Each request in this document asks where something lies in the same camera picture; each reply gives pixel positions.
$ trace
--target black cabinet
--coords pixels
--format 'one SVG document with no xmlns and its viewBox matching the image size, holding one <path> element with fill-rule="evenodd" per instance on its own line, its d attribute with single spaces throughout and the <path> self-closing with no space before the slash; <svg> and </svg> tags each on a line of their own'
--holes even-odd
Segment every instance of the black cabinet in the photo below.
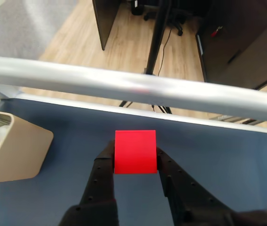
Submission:
<svg viewBox="0 0 267 226">
<path fill-rule="evenodd" d="M 205 81 L 250 89 L 266 84 L 267 56 L 258 54 L 267 51 L 267 0 L 215 0 L 196 39 Z"/>
</svg>

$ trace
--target black cable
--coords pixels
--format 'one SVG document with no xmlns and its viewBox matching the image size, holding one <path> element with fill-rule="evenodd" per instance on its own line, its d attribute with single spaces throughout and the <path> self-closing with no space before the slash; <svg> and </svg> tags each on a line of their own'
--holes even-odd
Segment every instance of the black cable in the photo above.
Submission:
<svg viewBox="0 0 267 226">
<path fill-rule="evenodd" d="M 166 41 L 166 43 L 165 43 L 165 45 L 164 45 L 164 47 L 163 47 L 163 58 L 162 58 L 162 63 L 161 63 L 160 70 L 158 71 L 158 74 L 157 74 L 158 76 L 160 76 L 160 72 L 161 72 L 161 69 L 162 69 L 162 66 L 163 66 L 163 60 L 164 60 L 164 55 L 165 55 L 165 47 L 166 47 L 166 45 L 167 45 L 167 43 L 168 43 L 168 41 L 169 41 L 171 31 L 172 31 L 172 28 L 170 28 L 170 32 L 169 32 L 167 41 Z"/>
<path fill-rule="evenodd" d="M 132 105 L 132 102 L 130 102 L 129 105 L 127 105 L 127 107 L 129 107 L 130 105 Z"/>
</svg>

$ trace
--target red cube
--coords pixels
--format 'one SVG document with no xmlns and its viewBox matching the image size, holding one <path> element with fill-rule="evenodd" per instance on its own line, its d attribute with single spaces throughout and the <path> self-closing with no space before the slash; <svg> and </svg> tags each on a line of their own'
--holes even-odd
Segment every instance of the red cube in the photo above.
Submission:
<svg viewBox="0 0 267 226">
<path fill-rule="evenodd" d="M 155 130 L 117 130 L 115 174 L 157 173 Z"/>
</svg>

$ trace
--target white metal rail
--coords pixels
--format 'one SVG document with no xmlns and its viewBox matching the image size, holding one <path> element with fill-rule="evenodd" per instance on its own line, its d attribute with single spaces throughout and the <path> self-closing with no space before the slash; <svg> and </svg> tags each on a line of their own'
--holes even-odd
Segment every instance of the white metal rail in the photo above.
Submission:
<svg viewBox="0 0 267 226">
<path fill-rule="evenodd" d="M 267 121 L 267 93 L 204 82 L 0 57 L 0 84 Z"/>
</svg>

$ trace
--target gray carpet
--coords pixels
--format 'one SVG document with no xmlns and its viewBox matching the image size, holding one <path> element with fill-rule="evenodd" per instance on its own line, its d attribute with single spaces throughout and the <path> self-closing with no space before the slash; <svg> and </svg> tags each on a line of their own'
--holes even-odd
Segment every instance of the gray carpet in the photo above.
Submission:
<svg viewBox="0 0 267 226">
<path fill-rule="evenodd" d="M 77 0 L 6 0 L 0 6 L 0 57 L 36 60 Z"/>
</svg>

